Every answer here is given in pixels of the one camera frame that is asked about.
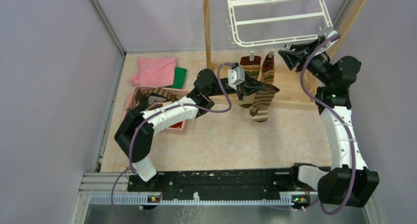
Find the brown beige striped sock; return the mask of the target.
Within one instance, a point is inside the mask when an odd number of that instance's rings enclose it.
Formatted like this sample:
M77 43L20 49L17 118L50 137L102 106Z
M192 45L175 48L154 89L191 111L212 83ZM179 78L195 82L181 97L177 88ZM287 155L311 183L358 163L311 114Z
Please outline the brown beige striped sock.
M279 91L277 87L269 85L266 89L255 93L253 105L249 110L250 119L258 123L266 122L270 104Z

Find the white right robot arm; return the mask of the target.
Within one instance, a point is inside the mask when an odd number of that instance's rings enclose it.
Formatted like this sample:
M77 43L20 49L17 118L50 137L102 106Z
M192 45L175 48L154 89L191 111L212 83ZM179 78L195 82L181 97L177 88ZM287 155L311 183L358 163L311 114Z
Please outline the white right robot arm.
M300 191L307 185L318 193L322 204L363 207L379 184L376 171L369 170L364 161L352 125L352 104L349 88L356 81L361 62L344 56L336 63L330 62L326 52L309 59L317 42L294 45L279 50L289 70L309 71L323 83L314 100L328 134L331 151L331 169L322 171L310 164L296 163L296 172L288 177L289 186Z

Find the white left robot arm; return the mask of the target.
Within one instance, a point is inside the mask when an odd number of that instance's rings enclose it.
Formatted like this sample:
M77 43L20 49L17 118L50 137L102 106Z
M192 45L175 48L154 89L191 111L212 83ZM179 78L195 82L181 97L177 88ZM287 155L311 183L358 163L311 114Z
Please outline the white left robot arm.
M259 91L277 87L249 77L242 68L229 70L229 76L219 79L211 69L201 70L194 89L181 99L157 109L144 110L136 106L124 117L114 139L129 160L129 170L138 175L139 185L146 191L157 187L157 171L149 157L153 137L168 127L198 118L212 109L210 96L236 94L239 99Z

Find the white clip drying hanger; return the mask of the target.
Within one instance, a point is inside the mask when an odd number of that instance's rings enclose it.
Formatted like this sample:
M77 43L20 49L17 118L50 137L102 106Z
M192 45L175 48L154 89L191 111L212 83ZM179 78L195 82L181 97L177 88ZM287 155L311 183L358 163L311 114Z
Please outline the white clip drying hanger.
M333 29L325 0L226 0L230 41L241 48L310 42Z

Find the wooden rack base tray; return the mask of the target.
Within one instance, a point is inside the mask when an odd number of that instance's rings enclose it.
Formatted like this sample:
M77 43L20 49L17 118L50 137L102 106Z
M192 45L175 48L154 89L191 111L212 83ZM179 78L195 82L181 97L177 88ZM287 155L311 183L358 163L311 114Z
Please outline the wooden rack base tray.
M212 62L210 68L217 73L221 62ZM221 69L220 78L228 76L228 69L226 66ZM284 64L276 64L274 74L274 84L280 91L273 98L270 108L285 108L297 110L310 110L318 112L318 107L312 99L310 99L302 90L300 85L300 75L294 71L290 71ZM216 103L227 104L224 96L210 96ZM236 94L229 95L232 104L238 104L238 97Z

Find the green cloth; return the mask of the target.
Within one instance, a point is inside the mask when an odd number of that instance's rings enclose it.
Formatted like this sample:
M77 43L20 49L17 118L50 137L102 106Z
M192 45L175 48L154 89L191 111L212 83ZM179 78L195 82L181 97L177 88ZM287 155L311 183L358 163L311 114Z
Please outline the green cloth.
M176 67L173 84L168 88L182 89L186 81L187 69Z

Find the pink perforated basket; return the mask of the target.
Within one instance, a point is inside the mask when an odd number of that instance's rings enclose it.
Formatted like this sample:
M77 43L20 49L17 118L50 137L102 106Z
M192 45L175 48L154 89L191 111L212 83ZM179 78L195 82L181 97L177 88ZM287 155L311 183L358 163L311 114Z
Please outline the pink perforated basket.
M126 98L120 120L122 121L127 113L139 104L146 111L157 111L163 106L170 106L189 93L189 91L170 88L152 88L144 86L134 86ZM184 134L185 121L179 119L168 119L168 112L160 114L157 118L162 121L166 119L163 132Z

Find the pink towel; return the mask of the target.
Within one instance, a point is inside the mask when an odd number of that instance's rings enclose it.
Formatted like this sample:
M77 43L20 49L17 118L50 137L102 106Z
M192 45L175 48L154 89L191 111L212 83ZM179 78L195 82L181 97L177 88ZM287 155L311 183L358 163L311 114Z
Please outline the pink towel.
M129 81L133 86L166 87L174 83L177 60L175 57L137 59L137 72Z

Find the right wooden rack post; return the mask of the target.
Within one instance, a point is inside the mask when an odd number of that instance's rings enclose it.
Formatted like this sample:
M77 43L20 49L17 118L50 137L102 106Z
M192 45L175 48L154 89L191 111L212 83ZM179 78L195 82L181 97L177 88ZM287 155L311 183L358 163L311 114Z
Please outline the right wooden rack post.
M345 0L342 4L335 20L335 29L341 34L341 37L330 50L328 50L331 59L336 55L367 1L368 0Z

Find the wooden rack post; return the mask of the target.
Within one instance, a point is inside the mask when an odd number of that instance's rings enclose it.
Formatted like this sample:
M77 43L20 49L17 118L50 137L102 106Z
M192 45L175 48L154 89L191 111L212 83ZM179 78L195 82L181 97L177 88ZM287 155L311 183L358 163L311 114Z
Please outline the wooden rack post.
M336 55L367 1L368 0L345 0L342 4L335 20L335 29L341 34L341 37L330 50L328 50L331 59Z
M203 0L206 65L211 69L210 0Z

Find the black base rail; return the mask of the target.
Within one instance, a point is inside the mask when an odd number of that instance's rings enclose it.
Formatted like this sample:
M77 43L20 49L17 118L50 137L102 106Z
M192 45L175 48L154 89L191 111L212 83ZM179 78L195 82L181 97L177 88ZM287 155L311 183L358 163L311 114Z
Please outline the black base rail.
M308 185L297 178L298 170L287 168L159 171L145 182L139 175L130 175L128 192L158 192L173 188L237 188L255 186L262 190L305 191Z

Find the left wooden rack post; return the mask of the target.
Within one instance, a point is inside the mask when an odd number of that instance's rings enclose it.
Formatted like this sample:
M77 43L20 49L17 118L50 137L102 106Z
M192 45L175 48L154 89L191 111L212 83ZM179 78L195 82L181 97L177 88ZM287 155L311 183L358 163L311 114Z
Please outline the left wooden rack post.
M206 65L211 69L210 0L203 0Z

